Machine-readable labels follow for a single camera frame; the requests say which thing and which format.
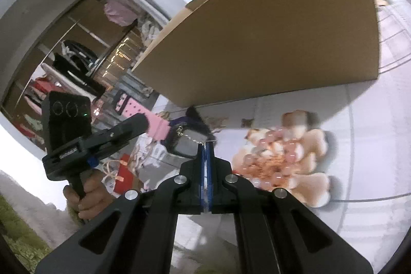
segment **silver screw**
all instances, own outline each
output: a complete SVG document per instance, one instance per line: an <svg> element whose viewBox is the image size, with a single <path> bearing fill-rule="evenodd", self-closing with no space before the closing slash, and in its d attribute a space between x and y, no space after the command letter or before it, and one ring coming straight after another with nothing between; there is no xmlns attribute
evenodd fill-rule
<svg viewBox="0 0 411 274"><path fill-rule="evenodd" d="M174 178L174 182L179 185L185 184L186 181L187 181L187 177L184 175L178 175Z"/></svg>
<svg viewBox="0 0 411 274"><path fill-rule="evenodd" d="M126 192L126 194L124 194L124 196L127 200L134 200L135 198L137 198L138 192L135 191L134 189L130 189L129 191Z"/></svg>
<svg viewBox="0 0 411 274"><path fill-rule="evenodd" d="M233 184L237 182L238 177L236 175L226 175L226 182L229 182L230 184Z"/></svg>
<svg viewBox="0 0 411 274"><path fill-rule="evenodd" d="M279 199L284 199L287 196L287 191L284 188L276 188L274 195Z"/></svg>

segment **gold chain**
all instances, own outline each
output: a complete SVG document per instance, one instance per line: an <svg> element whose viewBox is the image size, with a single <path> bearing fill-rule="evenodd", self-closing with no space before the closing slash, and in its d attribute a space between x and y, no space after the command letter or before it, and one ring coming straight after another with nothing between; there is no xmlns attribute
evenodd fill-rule
<svg viewBox="0 0 411 274"><path fill-rule="evenodd" d="M178 134L179 136L185 136L185 137L187 137L190 141L196 142L197 144L201 144L201 145L204 145L204 146L206 145L207 142L216 142L216 141L217 141L216 139L211 139L211 140L209 140L209 141L199 142L199 141L197 141L196 139L191 138L189 135L183 134L183 132L182 132L182 126L180 126L180 127L177 128L177 134Z"/></svg>

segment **brown cardboard box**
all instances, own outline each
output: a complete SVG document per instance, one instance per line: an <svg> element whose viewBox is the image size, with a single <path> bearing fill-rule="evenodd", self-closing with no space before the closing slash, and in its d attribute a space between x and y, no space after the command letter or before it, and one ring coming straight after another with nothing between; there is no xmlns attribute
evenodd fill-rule
<svg viewBox="0 0 411 274"><path fill-rule="evenodd" d="M373 0L193 0L134 74L178 106L377 78Z"/></svg>

